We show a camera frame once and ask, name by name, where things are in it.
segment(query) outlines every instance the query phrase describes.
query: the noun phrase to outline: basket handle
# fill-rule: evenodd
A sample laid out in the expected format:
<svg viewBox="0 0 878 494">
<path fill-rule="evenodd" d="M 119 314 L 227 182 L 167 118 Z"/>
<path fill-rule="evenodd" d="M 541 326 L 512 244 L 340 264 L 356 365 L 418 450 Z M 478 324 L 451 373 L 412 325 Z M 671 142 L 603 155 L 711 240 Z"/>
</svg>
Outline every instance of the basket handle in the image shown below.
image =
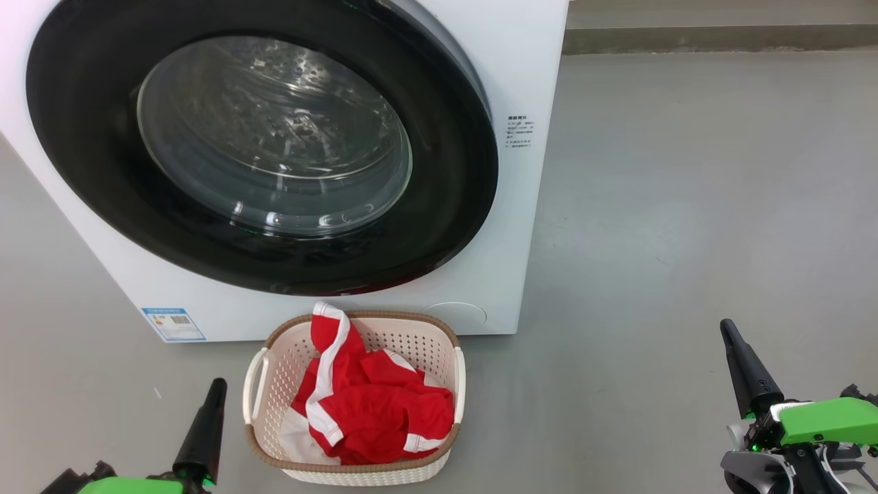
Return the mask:
<svg viewBox="0 0 878 494">
<path fill-rule="evenodd" d="M 464 351 L 459 346 L 454 347 L 454 361 L 457 365 L 454 372 L 454 382 L 457 387 L 457 395 L 454 397 L 454 423 L 460 424 L 464 418 L 464 403 L 466 402 L 466 363 Z"/>
<path fill-rule="evenodd" d="M 244 424 L 252 425 L 253 419 L 259 413 L 259 403 L 263 400 L 263 389 L 265 388 L 265 375 L 269 372 L 269 358 L 265 353 L 268 348 L 263 348 L 253 357 L 250 367 L 247 369 L 247 376 L 244 377 Z M 262 364 L 263 372 L 259 377 L 259 387 L 256 389 L 255 403 L 251 403 L 253 399 L 253 380 L 256 376 L 256 368 Z"/>
</svg>

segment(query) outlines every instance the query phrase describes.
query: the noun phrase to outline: gray floor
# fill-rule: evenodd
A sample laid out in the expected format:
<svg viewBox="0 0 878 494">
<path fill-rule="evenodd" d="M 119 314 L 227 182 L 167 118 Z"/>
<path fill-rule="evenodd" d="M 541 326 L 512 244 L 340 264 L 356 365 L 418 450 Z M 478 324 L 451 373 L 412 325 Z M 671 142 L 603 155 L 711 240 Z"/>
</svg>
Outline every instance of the gray floor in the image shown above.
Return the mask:
<svg viewBox="0 0 878 494">
<path fill-rule="evenodd" d="M 726 492 L 733 317 L 788 396 L 878 391 L 878 54 L 564 59 L 521 332 L 466 338 L 462 437 L 394 492 Z M 220 494 L 322 493 L 250 453 L 257 343 L 165 345 L 0 158 L 0 476 L 173 459 L 230 381 Z"/>
</svg>

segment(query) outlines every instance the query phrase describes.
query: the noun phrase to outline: red clothing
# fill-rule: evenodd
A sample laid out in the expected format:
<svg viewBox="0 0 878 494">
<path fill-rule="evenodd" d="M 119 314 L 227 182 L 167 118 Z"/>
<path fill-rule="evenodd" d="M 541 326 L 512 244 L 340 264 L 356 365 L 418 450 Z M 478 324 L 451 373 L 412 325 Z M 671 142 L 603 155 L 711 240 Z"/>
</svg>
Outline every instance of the red clothing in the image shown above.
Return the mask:
<svg viewBox="0 0 878 494">
<path fill-rule="evenodd" d="M 344 312 L 314 306 L 311 340 L 320 352 L 292 408 L 342 465 L 390 463 L 433 453 L 454 423 L 454 395 L 424 384 L 424 372 L 388 350 L 366 352 Z"/>
</svg>

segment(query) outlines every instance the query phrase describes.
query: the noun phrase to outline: barcode sticker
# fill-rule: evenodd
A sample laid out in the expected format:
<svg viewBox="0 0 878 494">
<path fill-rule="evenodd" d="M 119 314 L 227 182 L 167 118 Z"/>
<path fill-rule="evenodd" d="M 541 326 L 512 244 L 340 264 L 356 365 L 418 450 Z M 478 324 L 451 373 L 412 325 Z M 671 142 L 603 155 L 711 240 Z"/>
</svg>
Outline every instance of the barcode sticker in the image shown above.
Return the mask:
<svg viewBox="0 0 878 494">
<path fill-rule="evenodd" d="M 143 315 L 166 342 L 207 340 L 185 309 L 143 309 Z"/>
</svg>

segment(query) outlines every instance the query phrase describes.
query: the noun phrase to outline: white plastic basket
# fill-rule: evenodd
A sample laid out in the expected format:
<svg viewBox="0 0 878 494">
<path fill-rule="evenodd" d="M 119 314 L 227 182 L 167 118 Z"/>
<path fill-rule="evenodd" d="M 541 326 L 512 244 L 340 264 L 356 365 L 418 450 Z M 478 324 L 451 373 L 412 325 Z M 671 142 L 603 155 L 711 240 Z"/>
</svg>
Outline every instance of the white plastic basket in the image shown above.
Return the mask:
<svg viewBox="0 0 878 494">
<path fill-rule="evenodd" d="M 464 416 L 466 365 L 457 336 L 448 324 L 425 314 L 384 310 L 355 310 L 347 314 L 367 350 L 392 350 L 412 366 L 436 376 L 454 392 L 454 425 L 445 443 L 427 458 L 385 465 L 335 466 L 290 461 L 277 434 L 308 363 L 318 354 L 311 344 L 310 314 L 281 324 L 250 363 L 243 397 L 248 442 L 263 461 L 305 482 L 379 486 L 425 481 L 445 466 Z"/>
</svg>

